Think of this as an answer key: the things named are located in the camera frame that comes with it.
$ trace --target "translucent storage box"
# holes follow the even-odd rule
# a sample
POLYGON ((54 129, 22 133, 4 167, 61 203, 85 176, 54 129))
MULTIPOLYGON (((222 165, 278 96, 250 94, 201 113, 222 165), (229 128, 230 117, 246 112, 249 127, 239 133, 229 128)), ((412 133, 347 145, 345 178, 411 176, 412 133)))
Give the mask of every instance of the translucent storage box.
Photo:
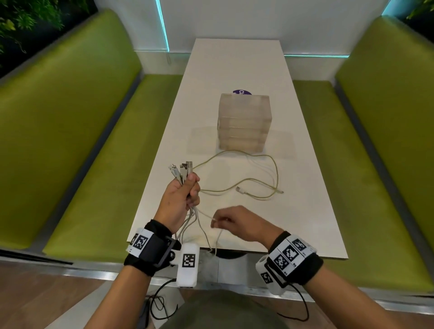
POLYGON ((270 126, 268 96, 221 94, 217 122, 220 149, 262 152, 270 126))

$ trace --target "white table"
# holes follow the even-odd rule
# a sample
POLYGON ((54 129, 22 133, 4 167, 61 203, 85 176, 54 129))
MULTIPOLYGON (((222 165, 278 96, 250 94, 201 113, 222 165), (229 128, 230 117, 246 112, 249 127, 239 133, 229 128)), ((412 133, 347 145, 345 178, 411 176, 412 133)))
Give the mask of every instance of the white table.
MULTIPOLYGON (((196 39, 163 138, 143 192, 128 241, 138 227, 155 215, 160 198, 173 176, 168 165, 192 161, 197 165, 218 152, 217 117, 220 95, 234 90, 269 95, 272 124, 264 153, 279 168, 279 188, 267 201, 258 201, 235 190, 221 196, 201 193, 198 209, 212 216, 221 207, 244 205, 283 229, 301 236, 324 257, 348 258, 329 196, 304 122, 282 48, 276 40, 196 39)), ((269 158, 247 159, 222 155, 195 170, 203 189, 220 190, 246 177, 273 184, 274 165, 269 158)), ((270 190, 252 182, 243 188, 257 195, 270 190)), ((220 230, 200 216, 211 246, 220 230)), ((207 247, 197 223, 184 241, 207 247)), ((245 242, 224 231, 219 248, 266 251, 259 243, 245 242)))

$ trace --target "green cushion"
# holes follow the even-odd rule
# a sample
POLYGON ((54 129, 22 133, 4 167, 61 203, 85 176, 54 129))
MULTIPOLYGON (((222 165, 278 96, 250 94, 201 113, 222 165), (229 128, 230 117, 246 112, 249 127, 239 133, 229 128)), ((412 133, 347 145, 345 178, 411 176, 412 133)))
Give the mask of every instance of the green cushion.
POLYGON ((44 252, 123 262, 127 237, 182 76, 145 76, 44 252))
POLYGON ((348 253, 325 260, 357 286, 431 291, 434 285, 349 118, 326 81, 294 81, 348 253))
POLYGON ((3 81, 0 246, 30 246, 140 69, 105 11, 3 81))
POLYGON ((434 45, 381 17, 336 77, 434 250, 434 45))

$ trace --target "hand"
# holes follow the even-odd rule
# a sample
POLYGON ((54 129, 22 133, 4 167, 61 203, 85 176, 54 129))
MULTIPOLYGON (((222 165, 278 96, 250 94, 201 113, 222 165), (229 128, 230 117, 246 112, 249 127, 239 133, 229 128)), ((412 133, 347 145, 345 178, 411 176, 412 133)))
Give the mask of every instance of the hand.
POLYGON ((164 191, 154 220, 162 223, 172 234, 178 232, 184 223, 187 211, 200 202, 201 187, 197 183, 200 180, 195 173, 188 175, 184 185, 181 185, 176 178, 172 180, 164 191))
POLYGON ((216 211, 211 221, 212 228, 228 230, 245 240, 256 241, 270 249, 276 238, 283 232, 243 206, 223 208, 216 211))

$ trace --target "black wrist strap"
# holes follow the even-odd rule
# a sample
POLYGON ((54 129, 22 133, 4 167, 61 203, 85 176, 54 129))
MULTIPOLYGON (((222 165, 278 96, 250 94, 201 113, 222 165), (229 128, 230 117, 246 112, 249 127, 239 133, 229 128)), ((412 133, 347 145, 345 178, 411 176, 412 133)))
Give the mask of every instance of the black wrist strap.
POLYGON ((173 244, 171 231, 156 220, 146 224, 145 229, 153 232, 139 257, 128 254, 124 265, 130 265, 146 275, 154 276, 155 272, 169 266, 169 252, 171 249, 181 250, 181 243, 173 244))
MULTIPOLYGON (((290 233, 286 231, 282 232, 270 247, 269 254, 271 254, 286 238, 290 236, 290 233)), ((324 261, 316 253, 311 253, 306 258, 304 258, 304 260, 289 275, 285 275, 285 273, 283 273, 282 269, 279 268, 276 262, 274 262, 270 258, 267 259, 267 264, 271 268, 273 268, 273 270, 279 273, 283 278, 285 278, 288 283, 297 283, 302 286, 308 283, 318 273, 323 263, 324 261)))

